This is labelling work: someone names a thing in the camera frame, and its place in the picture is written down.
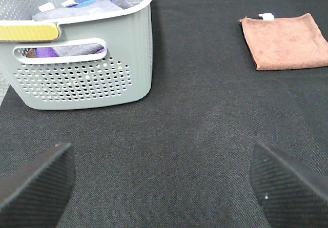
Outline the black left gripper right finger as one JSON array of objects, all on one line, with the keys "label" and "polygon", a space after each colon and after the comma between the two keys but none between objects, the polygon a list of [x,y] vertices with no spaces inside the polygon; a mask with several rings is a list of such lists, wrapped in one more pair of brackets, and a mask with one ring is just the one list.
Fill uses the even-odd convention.
[{"label": "black left gripper right finger", "polygon": [[250,183],[271,227],[327,227],[327,178],[276,147],[254,146]]}]

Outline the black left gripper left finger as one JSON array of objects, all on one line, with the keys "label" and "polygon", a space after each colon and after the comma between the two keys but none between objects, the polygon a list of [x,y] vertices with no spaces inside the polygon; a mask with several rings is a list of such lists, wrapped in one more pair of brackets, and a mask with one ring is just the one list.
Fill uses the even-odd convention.
[{"label": "black left gripper left finger", "polygon": [[75,179],[70,143],[60,143],[2,179],[1,227],[56,227]]}]

